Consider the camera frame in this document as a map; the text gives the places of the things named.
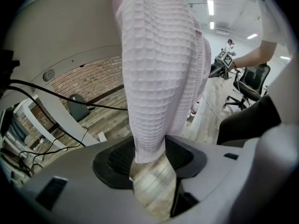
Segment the white wall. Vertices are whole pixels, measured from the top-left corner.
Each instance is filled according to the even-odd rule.
[[[237,54],[234,58],[243,56],[250,51],[252,51],[255,47],[248,43],[247,41],[242,41],[238,38],[232,36],[225,36],[216,34],[213,30],[203,30],[203,34],[206,39],[209,40],[211,49],[212,49],[212,62],[214,61],[214,57],[216,57],[220,52],[221,48],[223,48],[228,41],[228,39],[232,39],[234,41],[234,49],[233,51]],[[278,76],[281,70],[284,68],[285,64],[277,58],[275,55],[274,57],[267,63],[271,71],[264,82],[264,87],[272,83],[272,81]]]

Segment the person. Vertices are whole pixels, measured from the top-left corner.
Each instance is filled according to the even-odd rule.
[[[298,47],[287,19],[279,13],[273,0],[257,0],[261,12],[263,36],[260,46],[234,60],[230,70],[257,66],[268,62],[278,43],[286,43],[291,61],[267,88],[267,95],[251,107],[235,113],[221,122],[217,144],[242,147],[246,140],[260,137],[268,129],[299,123]]]
[[[223,50],[229,53],[231,56],[234,55],[232,45],[234,45],[233,40],[229,39],[228,42],[225,44],[225,47],[223,48]]]

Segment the black pants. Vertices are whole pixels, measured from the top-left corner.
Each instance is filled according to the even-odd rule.
[[[271,98],[269,95],[265,95],[251,107],[235,113],[221,122],[217,144],[242,140],[240,143],[244,145],[246,140],[260,137],[265,131],[280,123],[280,117]]]

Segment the office chair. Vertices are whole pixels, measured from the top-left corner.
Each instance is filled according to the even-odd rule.
[[[236,72],[235,81],[233,83],[234,87],[239,90],[243,95],[242,100],[238,100],[234,97],[228,96],[226,100],[234,100],[235,102],[225,102],[223,108],[226,105],[237,105],[241,110],[246,109],[244,102],[248,99],[253,101],[258,101],[262,96],[263,83],[270,73],[270,66],[267,63],[255,66],[248,67],[245,69],[244,74],[241,79],[238,81],[237,76],[239,72]]]

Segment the ceiling light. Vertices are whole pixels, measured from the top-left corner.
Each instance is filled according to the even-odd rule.
[[[209,14],[214,15],[214,1],[213,0],[208,0],[207,1],[207,6],[209,8]]]
[[[215,23],[212,21],[212,22],[210,22],[210,28],[211,29],[214,29],[214,25],[215,25]]]
[[[280,58],[281,58],[281,59],[285,59],[285,60],[290,60],[290,58],[289,58],[289,57],[286,57],[286,56],[281,56]]]
[[[249,37],[247,37],[247,39],[252,39],[252,38],[254,38],[254,37],[256,37],[257,36],[257,34],[252,34],[252,35],[250,35]]]

